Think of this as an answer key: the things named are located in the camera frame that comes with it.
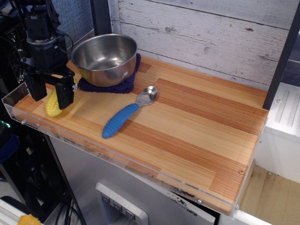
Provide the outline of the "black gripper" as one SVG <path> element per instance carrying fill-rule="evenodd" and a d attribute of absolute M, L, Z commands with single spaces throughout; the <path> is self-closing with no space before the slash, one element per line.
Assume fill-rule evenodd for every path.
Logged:
<path fill-rule="evenodd" d="M 46 83 L 55 85 L 59 108 L 65 109 L 74 101 L 76 83 L 66 66 L 68 52 L 64 35 L 27 37 L 30 58 L 21 60 L 24 78 L 32 98 L 39 101 L 47 96 Z"/>

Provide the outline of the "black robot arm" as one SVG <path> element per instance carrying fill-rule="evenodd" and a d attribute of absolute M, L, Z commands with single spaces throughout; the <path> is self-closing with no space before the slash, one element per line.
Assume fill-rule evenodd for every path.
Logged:
<path fill-rule="evenodd" d="M 25 27 L 31 57 L 22 58 L 24 78 L 35 101 L 46 97 L 46 84 L 55 86 L 61 110 L 73 103 L 74 72 L 67 67 L 66 34 L 58 29 L 59 14 L 50 0 L 14 0 Z"/>

